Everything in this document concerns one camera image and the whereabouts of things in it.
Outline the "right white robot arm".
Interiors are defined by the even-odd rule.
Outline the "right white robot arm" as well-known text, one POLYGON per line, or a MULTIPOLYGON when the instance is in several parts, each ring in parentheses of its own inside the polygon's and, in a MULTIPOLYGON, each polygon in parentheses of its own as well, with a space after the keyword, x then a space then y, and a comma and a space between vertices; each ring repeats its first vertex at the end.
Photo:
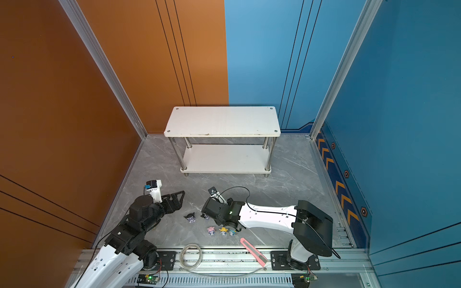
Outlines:
POLYGON ((294 270, 319 271, 319 257, 333 255, 333 219, 306 200, 293 206, 269 207, 209 198, 202 212, 224 228, 264 228, 292 235, 286 261, 294 270))

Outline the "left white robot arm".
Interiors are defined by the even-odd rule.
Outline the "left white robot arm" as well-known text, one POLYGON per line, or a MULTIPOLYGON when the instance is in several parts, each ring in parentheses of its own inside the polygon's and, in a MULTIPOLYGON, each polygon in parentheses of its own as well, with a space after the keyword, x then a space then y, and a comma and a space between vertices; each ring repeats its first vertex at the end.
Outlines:
POLYGON ((121 288, 138 272, 162 269, 157 247, 145 239, 161 219, 182 208, 185 192, 167 194, 155 202, 151 195, 137 197, 128 214, 108 234, 96 256, 72 288, 121 288))

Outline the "yellow small figurine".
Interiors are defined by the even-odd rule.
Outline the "yellow small figurine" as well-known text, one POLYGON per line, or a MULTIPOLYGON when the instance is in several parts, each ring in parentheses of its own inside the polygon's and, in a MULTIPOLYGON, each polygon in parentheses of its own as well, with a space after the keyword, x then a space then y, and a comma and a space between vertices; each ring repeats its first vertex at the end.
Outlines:
POLYGON ((228 234, 228 232, 229 232, 229 230, 227 228, 224 228, 224 227, 220 228, 219 231, 220 231, 220 234, 222 236, 226 236, 228 234))

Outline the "pink small figurine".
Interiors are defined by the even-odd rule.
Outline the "pink small figurine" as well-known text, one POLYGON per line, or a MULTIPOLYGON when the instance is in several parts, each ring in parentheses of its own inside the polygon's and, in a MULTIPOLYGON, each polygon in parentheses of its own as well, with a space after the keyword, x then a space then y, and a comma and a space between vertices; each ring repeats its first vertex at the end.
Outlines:
POLYGON ((215 235, 215 233, 216 233, 216 229, 215 229, 215 227, 213 227, 213 226, 209 227, 209 228, 207 229, 207 231, 208 231, 208 234, 211 235, 211 236, 212 236, 212 235, 215 235))

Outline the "clear coiled tube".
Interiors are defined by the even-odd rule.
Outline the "clear coiled tube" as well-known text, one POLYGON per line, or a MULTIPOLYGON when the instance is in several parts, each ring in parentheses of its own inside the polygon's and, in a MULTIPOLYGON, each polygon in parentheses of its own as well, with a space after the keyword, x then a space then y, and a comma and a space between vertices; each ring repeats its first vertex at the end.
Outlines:
POLYGON ((243 247, 206 248, 195 243, 180 251, 178 264, 182 271, 211 278, 246 278, 268 270, 268 264, 260 264, 243 247))

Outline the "pink utility knife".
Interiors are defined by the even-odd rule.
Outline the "pink utility knife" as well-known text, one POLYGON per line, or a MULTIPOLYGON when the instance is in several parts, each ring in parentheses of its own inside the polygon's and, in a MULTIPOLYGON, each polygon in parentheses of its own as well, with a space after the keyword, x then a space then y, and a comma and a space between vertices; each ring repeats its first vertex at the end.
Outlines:
POLYGON ((240 239, 241 245, 255 258, 255 260, 260 264, 260 266, 265 267, 268 263, 267 258, 256 249, 248 240, 245 238, 240 239))

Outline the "white two-tier shelf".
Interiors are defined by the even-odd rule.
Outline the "white two-tier shelf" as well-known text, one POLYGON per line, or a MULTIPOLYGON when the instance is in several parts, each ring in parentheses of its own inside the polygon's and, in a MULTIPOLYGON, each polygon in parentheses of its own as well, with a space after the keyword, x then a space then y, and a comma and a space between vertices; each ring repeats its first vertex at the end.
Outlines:
POLYGON ((180 171, 189 174, 269 176, 281 129, 273 106, 175 107, 164 136, 180 171), (262 144, 192 144, 191 138, 262 138, 262 144))

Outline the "left green circuit board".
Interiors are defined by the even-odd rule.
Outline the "left green circuit board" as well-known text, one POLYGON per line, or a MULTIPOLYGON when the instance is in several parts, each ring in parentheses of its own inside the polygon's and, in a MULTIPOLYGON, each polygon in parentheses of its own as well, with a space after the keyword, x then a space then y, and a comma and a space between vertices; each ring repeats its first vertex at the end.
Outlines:
POLYGON ((154 274, 139 274, 138 279, 136 281, 137 285, 140 286, 142 284, 152 284, 156 285, 160 281, 160 276, 154 274))

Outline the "green circuit board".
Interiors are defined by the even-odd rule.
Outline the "green circuit board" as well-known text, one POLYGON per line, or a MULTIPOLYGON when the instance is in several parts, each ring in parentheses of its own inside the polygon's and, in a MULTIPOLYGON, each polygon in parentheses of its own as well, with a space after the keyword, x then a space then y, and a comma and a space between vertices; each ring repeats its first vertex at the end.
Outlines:
POLYGON ((291 274, 291 278, 294 288, 310 288, 312 282, 318 280, 314 274, 291 274))
POLYGON ((136 281, 137 285, 140 286, 142 284, 152 284, 156 285, 160 281, 160 276, 154 274, 139 274, 138 279, 136 281))

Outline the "right green circuit board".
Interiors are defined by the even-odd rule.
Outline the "right green circuit board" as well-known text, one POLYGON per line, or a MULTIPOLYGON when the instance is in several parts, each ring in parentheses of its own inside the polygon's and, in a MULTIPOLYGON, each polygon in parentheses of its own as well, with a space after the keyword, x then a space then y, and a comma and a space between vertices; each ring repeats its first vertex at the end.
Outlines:
POLYGON ((312 282, 318 280, 314 274, 291 274, 291 278, 294 288, 310 288, 312 282))

